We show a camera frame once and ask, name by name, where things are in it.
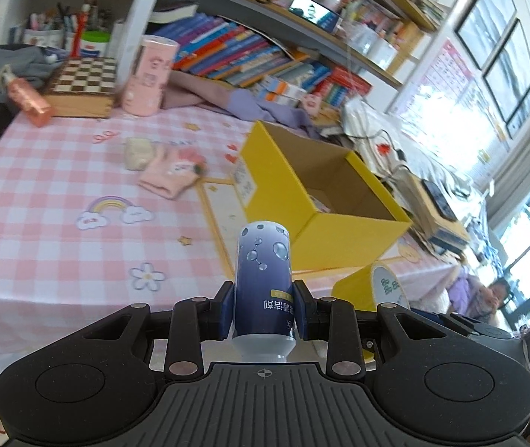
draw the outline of blue bottle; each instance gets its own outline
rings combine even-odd
[[[290,237],[275,222],[242,230],[232,345],[245,363],[285,363],[296,345]]]

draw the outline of curtain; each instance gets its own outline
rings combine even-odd
[[[530,130],[495,175],[494,189],[486,202],[488,225],[500,237],[530,195]]]

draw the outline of wooden chessboard box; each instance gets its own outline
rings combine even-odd
[[[107,118],[116,98],[115,59],[68,59],[51,76],[44,97],[57,117]]]

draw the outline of screw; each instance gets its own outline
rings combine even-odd
[[[199,367],[192,363],[192,361],[176,361],[169,366],[169,372],[172,375],[184,377],[196,373]]]
[[[337,373],[337,375],[341,375],[343,377],[357,375],[362,370],[360,365],[358,363],[354,363],[353,361],[338,361],[331,367],[331,369]]]

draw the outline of small screen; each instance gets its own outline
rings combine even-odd
[[[329,33],[335,30],[339,21],[337,13],[312,0],[294,0],[289,10],[295,15],[314,23],[316,26],[320,26]]]

